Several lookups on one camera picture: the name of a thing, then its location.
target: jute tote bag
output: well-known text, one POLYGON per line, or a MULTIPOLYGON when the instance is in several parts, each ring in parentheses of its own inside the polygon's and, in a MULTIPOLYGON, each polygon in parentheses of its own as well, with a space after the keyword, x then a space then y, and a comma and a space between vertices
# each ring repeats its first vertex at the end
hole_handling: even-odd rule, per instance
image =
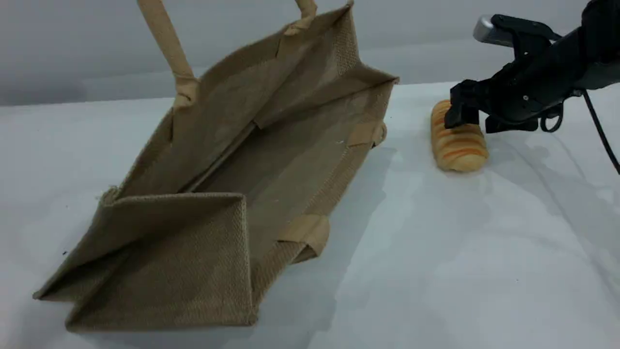
POLYGON ((195 79, 161 0, 138 0, 174 105, 34 298, 72 331, 251 325, 278 275, 321 254, 396 78, 360 62, 352 3, 240 48, 195 79))

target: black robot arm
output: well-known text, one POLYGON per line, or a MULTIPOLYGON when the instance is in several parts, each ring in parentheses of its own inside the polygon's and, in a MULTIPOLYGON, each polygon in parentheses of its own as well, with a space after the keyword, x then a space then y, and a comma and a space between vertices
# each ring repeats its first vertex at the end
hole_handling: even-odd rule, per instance
POLYGON ((539 122, 553 132, 567 98, 620 82, 620 0, 591 0, 581 26, 564 37, 545 24, 503 15, 481 19, 474 36, 513 47, 515 60, 490 79, 465 80, 451 89, 447 129, 478 124, 483 111, 489 115, 487 133, 534 131, 539 122), (549 129, 546 121, 556 118, 549 129))

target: bread roll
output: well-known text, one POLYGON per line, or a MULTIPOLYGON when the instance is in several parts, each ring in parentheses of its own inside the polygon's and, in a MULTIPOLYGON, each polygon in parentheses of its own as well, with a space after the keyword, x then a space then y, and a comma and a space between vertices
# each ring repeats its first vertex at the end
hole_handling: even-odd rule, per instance
POLYGON ((431 113, 430 141, 439 168, 444 171, 472 172, 481 169, 489 158, 480 126, 466 124, 446 130, 443 118, 450 101, 441 101, 431 113))

